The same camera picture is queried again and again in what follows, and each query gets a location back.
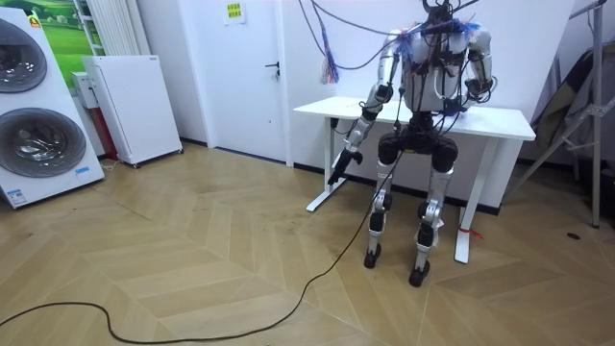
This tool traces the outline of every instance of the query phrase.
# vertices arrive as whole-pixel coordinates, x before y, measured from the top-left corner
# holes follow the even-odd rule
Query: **wooden floor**
[[[143,340],[265,326],[352,236],[371,187],[348,183],[318,212],[322,176],[186,145],[100,184],[0,207],[0,319],[45,302],[90,301]],[[424,286],[407,283],[421,201],[396,195],[375,270],[363,230],[279,327],[220,345],[615,345],[615,232],[586,225],[576,189],[548,170],[499,217],[479,214],[470,263],[454,262],[447,207]],[[580,240],[566,234],[575,233]],[[118,345],[103,314],[51,308],[0,329],[0,345]]]

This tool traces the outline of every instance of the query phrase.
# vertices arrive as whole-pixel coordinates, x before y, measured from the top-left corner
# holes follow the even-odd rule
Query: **dryer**
[[[103,177],[37,20],[0,8],[0,195],[18,208]]]

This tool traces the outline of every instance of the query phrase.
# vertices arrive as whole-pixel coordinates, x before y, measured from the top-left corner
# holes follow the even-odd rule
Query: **humanoid robot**
[[[431,155],[430,189],[427,201],[418,210],[421,220],[416,236],[418,251],[409,277],[410,284],[416,287],[430,271],[427,258],[442,225],[441,211],[458,153],[455,142],[443,137],[442,123],[434,126],[432,117],[458,116],[471,106],[486,102],[495,88],[494,80],[497,82],[491,76],[489,33],[477,24],[454,19],[455,11],[449,0],[436,6],[423,0],[423,6],[429,14],[425,23],[407,30],[394,30],[386,38],[378,80],[367,101],[361,103],[362,115],[346,136],[346,146],[337,156],[329,180],[330,185],[336,183],[352,160],[362,162],[359,145],[367,138],[382,105],[393,96],[393,78],[401,62],[400,97],[403,96],[413,115],[403,129],[396,122],[394,132],[382,136],[379,142],[378,182],[364,265],[374,268],[381,253],[379,238],[393,202],[391,183],[400,153]],[[467,92],[461,95],[461,78],[467,63],[471,64],[475,78],[465,81]]]

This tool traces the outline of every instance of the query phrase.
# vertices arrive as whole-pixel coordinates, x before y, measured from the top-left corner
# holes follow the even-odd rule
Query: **black cable on floor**
[[[397,158],[397,160],[395,161],[395,165],[393,165],[393,169],[391,169],[391,171],[388,173],[388,175],[384,179],[383,183],[376,190],[377,192],[384,186],[385,182],[388,180],[388,178],[391,176],[391,174],[393,174],[393,172],[395,171],[395,168],[397,167],[397,163],[399,163],[401,157],[402,157],[402,154],[400,154],[399,157]],[[369,207],[367,208],[367,211],[365,212],[365,215],[363,216],[363,219],[361,220],[360,225],[358,225],[358,228],[357,228],[357,231],[355,232],[355,235],[353,235],[353,238],[348,242],[348,245],[346,245],[344,250],[339,254],[337,259],[335,259],[333,264],[327,270],[322,272],[321,274],[318,274],[315,277],[309,279],[309,281],[304,286],[304,290],[301,293],[301,296],[299,297],[299,301],[297,302],[297,305],[295,305],[295,307],[287,315],[285,315],[284,317],[282,317],[278,321],[276,321],[276,322],[274,322],[274,323],[272,323],[272,324],[270,324],[270,325],[268,325],[266,327],[258,328],[258,329],[255,329],[255,330],[252,330],[252,331],[249,331],[249,332],[240,333],[240,334],[231,334],[231,335],[214,336],[214,337],[178,338],[178,339],[163,340],[163,341],[131,340],[131,339],[124,338],[124,337],[122,337],[122,336],[120,336],[120,335],[115,333],[115,331],[113,330],[113,327],[111,325],[111,316],[109,314],[109,311],[107,309],[105,309],[105,307],[100,306],[100,305],[98,305],[96,303],[89,303],[89,302],[57,302],[57,303],[42,304],[42,305],[30,308],[30,309],[23,310],[20,313],[15,314],[15,315],[7,318],[6,320],[2,321],[2,323],[0,323],[0,328],[5,326],[9,322],[13,321],[14,319],[19,318],[20,316],[23,316],[23,315],[25,315],[27,313],[30,313],[30,312],[33,312],[33,311],[36,311],[36,310],[39,310],[39,309],[46,309],[46,308],[60,307],[60,306],[81,306],[81,307],[91,307],[91,308],[95,308],[95,309],[101,310],[105,314],[105,318],[107,318],[107,331],[109,332],[109,334],[115,340],[117,340],[119,342],[123,342],[123,343],[126,343],[126,344],[132,344],[132,345],[168,345],[168,344],[175,344],[175,343],[181,343],[181,342],[223,341],[223,340],[237,339],[237,338],[241,338],[241,337],[244,337],[244,336],[248,336],[248,335],[252,335],[252,334],[257,334],[257,333],[268,331],[268,330],[276,327],[277,325],[281,324],[283,321],[288,319],[288,317],[292,316],[292,314],[295,313],[295,311],[299,308],[299,306],[303,302],[304,297],[306,295],[306,292],[308,291],[309,286],[313,282],[315,282],[316,280],[318,280],[318,279],[324,277],[325,275],[329,274],[329,272],[331,272],[335,268],[337,263],[342,259],[344,254],[346,254],[348,249],[355,242],[355,239],[357,239],[358,233],[360,232],[361,228],[365,224],[365,220],[367,219],[367,216],[369,215],[370,210],[372,209],[372,205],[374,204],[374,201],[376,200],[377,196],[378,196],[378,193],[374,193],[374,197],[372,197],[372,200],[369,203]]]

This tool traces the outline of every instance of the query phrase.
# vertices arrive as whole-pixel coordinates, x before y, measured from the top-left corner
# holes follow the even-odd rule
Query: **white table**
[[[325,129],[327,130],[325,135],[325,191],[307,206],[307,210],[309,211],[315,211],[346,182],[346,179],[342,178],[333,186],[327,184],[327,180],[332,174],[332,164],[334,156],[336,155],[336,153],[333,152],[335,149],[333,146],[333,129],[331,129],[331,121],[332,118],[355,120],[360,117],[361,108],[358,105],[360,101],[364,100],[353,97],[335,96],[295,109],[295,111],[301,113],[323,117],[325,119]],[[399,103],[397,101],[391,101],[384,105],[376,121],[385,123],[395,122],[398,105]],[[406,124],[411,115],[411,111],[402,105],[400,121]],[[435,117],[433,120],[434,123],[439,119],[440,117]],[[445,119],[444,129],[448,129],[453,123],[453,120],[453,117]],[[461,208],[457,232],[455,260],[467,263],[470,257],[470,230],[472,219],[477,210],[479,198],[482,194],[482,187],[484,186],[485,179],[491,168],[491,162],[493,161],[496,148],[502,139],[534,140],[536,134],[520,111],[487,107],[473,107],[468,110],[466,114],[461,115],[452,127],[451,133],[487,137],[487,143],[482,152],[479,171],[472,185],[468,204],[465,208]]]

